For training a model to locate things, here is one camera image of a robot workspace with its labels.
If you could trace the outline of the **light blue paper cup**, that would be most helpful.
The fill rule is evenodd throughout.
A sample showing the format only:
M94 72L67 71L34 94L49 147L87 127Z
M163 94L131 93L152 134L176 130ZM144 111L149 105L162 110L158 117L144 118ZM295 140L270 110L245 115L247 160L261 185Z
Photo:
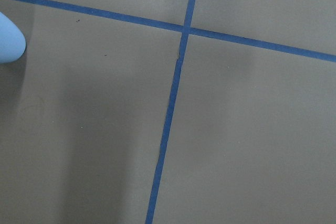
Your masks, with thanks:
M1 13L1 64L18 60L25 52L26 40L21 30Z

